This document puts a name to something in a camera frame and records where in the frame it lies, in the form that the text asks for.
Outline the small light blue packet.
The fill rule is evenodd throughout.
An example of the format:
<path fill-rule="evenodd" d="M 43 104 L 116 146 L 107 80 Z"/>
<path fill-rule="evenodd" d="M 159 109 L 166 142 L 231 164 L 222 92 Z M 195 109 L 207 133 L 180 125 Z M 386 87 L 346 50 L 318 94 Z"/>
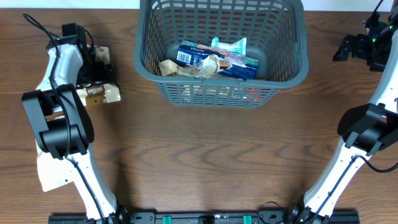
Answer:
<path fill-rule="evenodd" d="M 220 42 L 218 37 L 214 37 L 211 42 L 211 47 L 246 56 L 246 44 L 247 38 L 245 37 L 232 44 Z"/>

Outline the rice pouch with brown trim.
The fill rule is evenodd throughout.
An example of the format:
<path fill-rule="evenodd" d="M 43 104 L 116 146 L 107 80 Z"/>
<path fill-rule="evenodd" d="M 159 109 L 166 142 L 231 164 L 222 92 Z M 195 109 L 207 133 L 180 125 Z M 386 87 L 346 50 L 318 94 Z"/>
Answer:
<path fill-rule="evenodd" d="M 182 67 L 171 60 L 164 60 L 159 63 L 159 68 L 164 77 L 194 77 L 206 79 L 225 78 L 221 72 L 229 70 L 233 64 L 215 54 L 207 56 L 201 62 Z"/>

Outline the blue tissue multipack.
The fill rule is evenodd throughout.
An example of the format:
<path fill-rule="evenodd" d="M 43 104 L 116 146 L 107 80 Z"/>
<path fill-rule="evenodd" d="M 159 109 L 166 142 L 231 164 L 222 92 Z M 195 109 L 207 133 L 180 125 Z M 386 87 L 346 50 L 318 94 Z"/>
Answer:
<path fill-rule="evenodd" d="M 259 66 L 258 59 L 187 40 L 179 45 L 176 59 L 184 66 L 215 67 L 211 74 L 245 80 L 255 79 Z"/>

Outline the PanTree beige pouch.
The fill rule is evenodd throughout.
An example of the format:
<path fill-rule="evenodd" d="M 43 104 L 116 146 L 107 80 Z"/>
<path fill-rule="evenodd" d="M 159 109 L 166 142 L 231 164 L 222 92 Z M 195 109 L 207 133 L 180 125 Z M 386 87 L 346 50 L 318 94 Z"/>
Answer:
<path fill-rule="evenodd" d="M 91 56 L 94 63 L 81 68 L 76 91 L 84 106 L 102 105 L 121 100 L 108 47 L 95 45 Z"/>

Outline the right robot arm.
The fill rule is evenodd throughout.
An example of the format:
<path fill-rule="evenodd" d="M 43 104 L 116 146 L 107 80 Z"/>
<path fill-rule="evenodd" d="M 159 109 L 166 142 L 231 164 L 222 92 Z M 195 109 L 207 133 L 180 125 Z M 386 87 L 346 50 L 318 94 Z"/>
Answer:
<path fill-rule="evenodd" d="M 367 35 L 348 35 L 333 59 L 348 54 L 363 58 L 382 77 L 365 105 L 351 108 L 341 118 L 336 151 L 315 185 L 294 208 L 290 223 L 328 223 L 333 209 L 350 180 L 371 156 L 397 142 L 397 4 L 387 23 L 373 12 L 365 22 Z"/>

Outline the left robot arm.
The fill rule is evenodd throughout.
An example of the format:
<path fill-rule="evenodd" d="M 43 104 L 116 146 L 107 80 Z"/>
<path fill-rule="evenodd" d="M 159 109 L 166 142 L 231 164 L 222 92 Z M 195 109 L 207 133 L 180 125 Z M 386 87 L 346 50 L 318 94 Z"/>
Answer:
<path fill-rule="evenodd" d="M 93 125 L 76 92 L 80 70 L 95 59 L 85 33 L 76 23 L 64 24 L 60 37 L 48 33 L 44 78 L 22 96 L 37 147 L 37 172 L 45 192 L 75 184 L 86 208 L 83 223 L 129 223 L 96 164 Z"/>

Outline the orange pasta package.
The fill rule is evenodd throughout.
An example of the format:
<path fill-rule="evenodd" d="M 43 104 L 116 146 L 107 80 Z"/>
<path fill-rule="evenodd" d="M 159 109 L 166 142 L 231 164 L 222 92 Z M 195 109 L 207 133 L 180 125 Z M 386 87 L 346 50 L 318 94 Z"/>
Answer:
<path fill-rule="evenodd" d="M 184 103 L 193 101 L 194 105 L 238 106 L 258 105 L 266 99 L 269 89 L 263 89 L 257 94 L 257 88 L 182 85 L 182 100 Z"/>

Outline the large plain beige pouch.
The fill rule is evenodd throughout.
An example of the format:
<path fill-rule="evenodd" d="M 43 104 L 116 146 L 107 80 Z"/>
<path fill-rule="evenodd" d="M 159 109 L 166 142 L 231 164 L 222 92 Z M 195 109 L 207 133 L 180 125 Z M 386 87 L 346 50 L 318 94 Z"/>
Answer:
<path fill-rule="evenodd" d="M 65 159 L 54 159 L 49 152 L 44 152 L 36 143 L 37 173 L 44 192 L 51 191 L 73 182 L 73 165 Z"/>

